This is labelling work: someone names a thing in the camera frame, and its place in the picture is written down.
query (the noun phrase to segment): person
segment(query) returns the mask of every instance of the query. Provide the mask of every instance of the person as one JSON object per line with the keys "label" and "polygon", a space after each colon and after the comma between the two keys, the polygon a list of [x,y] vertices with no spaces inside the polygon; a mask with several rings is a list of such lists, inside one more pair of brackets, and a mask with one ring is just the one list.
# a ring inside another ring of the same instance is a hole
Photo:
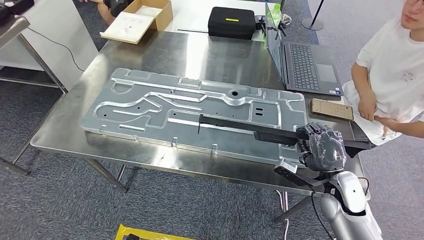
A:
{"label": "person", "polygon": [[343,85],[353,108],[355,140],[382,145],[401,134],[424,138],[424,0],[404,0],[402,13],[362,48]]}
{"label": "person", "polygon": [[88,3],[88,1],[97,3],[97,10],[108,26],[113,23],[115,17],[111,14],[109,7],[105,4],[104,0],[78,0],[80,3]]}

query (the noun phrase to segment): laptop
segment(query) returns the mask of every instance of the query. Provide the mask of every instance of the laptop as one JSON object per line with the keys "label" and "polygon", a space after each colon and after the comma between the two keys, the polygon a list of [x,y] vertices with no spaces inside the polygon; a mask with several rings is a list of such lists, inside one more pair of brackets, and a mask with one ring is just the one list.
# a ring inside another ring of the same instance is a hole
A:
{"label": "laptop", "polygon": [[329,51],[320,45],[283,41],[265,3],[266,47],[285,89],[343,96]]}

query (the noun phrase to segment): laptop screen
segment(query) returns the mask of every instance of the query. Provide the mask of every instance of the laptop screen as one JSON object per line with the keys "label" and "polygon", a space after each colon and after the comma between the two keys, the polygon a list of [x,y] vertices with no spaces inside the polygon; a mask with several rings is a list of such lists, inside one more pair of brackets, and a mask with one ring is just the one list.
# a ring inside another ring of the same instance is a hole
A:
{"label": "laptop screen", "polygon": [[271,15],[268,3],[265,3],[265,28],[266,28],[266,48],[271,55],[272,61],[277,68],[280,78],[283,80],[283,62],[281,53],[281,36]]}

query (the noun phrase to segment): reflective table surface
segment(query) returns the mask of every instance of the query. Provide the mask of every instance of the reflective table surface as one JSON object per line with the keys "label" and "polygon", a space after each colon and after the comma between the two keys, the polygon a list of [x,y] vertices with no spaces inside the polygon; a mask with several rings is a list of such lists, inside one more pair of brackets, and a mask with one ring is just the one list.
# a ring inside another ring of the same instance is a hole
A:
{"label": "reflective table surface", "polygon": [[[218,179],[291,193],[310,195],[273,172],[274,165],[216,156],[170,146],[141,143],[85,132],[82,117],[116,68],[143,70],[191,79],[226,82],[258,88],[284,89],[265,43],[209,37],[203,34],[149,31],[138,45],[109,41],[33,137],[31,144],[43,151],[112,161],[147,169]],[[306,95],[306,99],[322,96]],[[337,101],[337,98],[326,98]],[[309,116],[325,122],[352,140],[348,121]],[[358,158],[346,169],[363,177]],[[307,169],[303,175],[315,176]],[[316,189],[321,194],[323,189]]]}

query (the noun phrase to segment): metal plate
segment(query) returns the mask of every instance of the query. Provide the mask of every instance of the metal plate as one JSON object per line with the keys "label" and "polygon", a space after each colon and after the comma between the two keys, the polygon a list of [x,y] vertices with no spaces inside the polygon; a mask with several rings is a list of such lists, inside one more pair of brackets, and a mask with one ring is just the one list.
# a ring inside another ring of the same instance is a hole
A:
{"label": "metal plate", "polygon": [[248,161],[298,163],[294,147],[257,141],[251,131],[202,124],[198,133],[200,114],[290,131],[307,123],[302,94],[118,68],[81,127]]}

